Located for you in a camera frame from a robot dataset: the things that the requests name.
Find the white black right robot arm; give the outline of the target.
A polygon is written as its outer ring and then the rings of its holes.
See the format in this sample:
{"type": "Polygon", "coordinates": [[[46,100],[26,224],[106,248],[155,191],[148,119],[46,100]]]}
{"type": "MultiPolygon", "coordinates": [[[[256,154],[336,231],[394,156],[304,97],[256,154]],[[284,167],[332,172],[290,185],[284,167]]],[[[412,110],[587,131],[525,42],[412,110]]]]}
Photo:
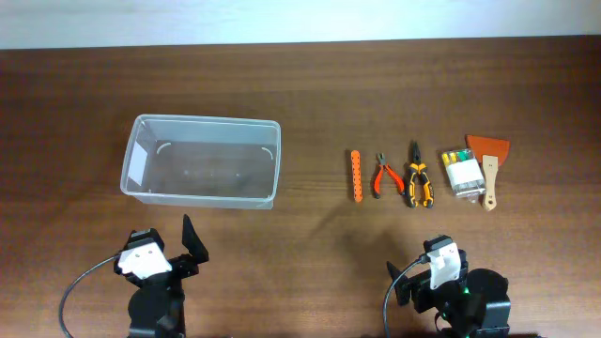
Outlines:
{"type": "Polygon", "coordinates": [[[460,259],[458,279],[435,290],[430,288],[431,273],[428,270],[409,278],[388,263],[387,270],[395,282],[396,302],[400,306],[412,302],[419,314],[435,309],[435,318],[449,324],[447,328],[437,329],[442,337],[508,337],[511,311],[508,280],[491,269],[470,270],[464,251],[460,252],[460,259]]]}

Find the clear plastic container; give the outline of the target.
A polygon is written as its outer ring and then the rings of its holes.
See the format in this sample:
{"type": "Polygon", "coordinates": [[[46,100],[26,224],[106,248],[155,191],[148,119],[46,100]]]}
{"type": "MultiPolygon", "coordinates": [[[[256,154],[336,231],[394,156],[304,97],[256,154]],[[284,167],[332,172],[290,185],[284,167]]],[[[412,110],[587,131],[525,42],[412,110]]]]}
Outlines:
{"type": "Polygon", "coordinates": [[[274,120],[139,115],[120,190],[144,204],[271,209],[282,160],[274,120]]]}

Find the yellow black needle-nose pliers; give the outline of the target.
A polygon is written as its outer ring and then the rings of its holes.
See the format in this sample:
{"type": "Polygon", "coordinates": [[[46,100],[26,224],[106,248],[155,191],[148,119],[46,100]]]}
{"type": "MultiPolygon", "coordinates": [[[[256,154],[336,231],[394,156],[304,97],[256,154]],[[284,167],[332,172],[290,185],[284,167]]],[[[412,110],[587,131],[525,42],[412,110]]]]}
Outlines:
{"type": "Polygon", "coordinates": [[[410,144],[410,159],[411,162],[408,164],[408,175],[406,179],[406,197],[408,199],[408,206],[411,208],[416,208],[418,206],[416,191],[418,184],[421,184],[424,189],[424,200],[422,201],[422,205],[426,208],[432,208],[434,206],[434,190],[427,173],[427,166],[422,161],[421,151],[416,141],[412,141],[410,144]]]}

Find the orange perforated strip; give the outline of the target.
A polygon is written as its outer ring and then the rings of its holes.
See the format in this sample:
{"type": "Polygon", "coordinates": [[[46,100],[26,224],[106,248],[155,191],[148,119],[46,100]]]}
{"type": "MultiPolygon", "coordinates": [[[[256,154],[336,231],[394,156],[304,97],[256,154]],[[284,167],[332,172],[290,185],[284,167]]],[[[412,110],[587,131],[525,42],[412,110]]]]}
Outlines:
{"type": "Polygon", "coordinates": [[[351,158],[351,175],[353,185],[353,198],[356,203],[360,203],[363,199],[362,195],[362,171],[361,171],[361,154],[358,150],[350,152],[351,158]]]}

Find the clear box of bits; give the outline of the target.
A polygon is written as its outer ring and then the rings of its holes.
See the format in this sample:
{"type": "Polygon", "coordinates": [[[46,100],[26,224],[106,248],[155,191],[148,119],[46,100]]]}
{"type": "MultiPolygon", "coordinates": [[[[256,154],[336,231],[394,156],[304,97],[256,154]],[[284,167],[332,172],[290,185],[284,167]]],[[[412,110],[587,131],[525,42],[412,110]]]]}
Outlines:
{"type": "Polygon", "coordinates": [[[485,178],[472,149],[445,151],[441,159],[455,197],[478,202],[485,193],[485,178]]]}

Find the orange scraper wooden handle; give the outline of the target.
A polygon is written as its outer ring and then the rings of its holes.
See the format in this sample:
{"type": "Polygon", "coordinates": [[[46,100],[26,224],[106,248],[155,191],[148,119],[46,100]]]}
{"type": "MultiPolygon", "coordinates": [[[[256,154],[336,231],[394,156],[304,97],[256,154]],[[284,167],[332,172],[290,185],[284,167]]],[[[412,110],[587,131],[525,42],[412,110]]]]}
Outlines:
{"type": "Polygon", "coordinates": [[[483,208],[491,211],[497,206],[496,179],[499,167],[507,159],[511,143],[503,139],[476,135],[467,135],[466,142],[482,165],[485,177],[483,208]]]}

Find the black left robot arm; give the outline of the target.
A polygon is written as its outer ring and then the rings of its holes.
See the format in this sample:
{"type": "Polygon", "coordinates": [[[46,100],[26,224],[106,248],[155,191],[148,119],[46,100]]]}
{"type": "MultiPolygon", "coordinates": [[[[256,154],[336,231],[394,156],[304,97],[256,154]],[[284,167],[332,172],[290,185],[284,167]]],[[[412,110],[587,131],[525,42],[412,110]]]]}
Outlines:
{"type": "Polygon", "coordinates": [[[130,337],[186,335],[182,281],[197,275],[199,266],[209,261],[188,215],[182,219],[181,243],[188,252],[168,259],[156,229],[133,231],[118,255],[115,273],[137,287],[128,304],[130,337]]]}

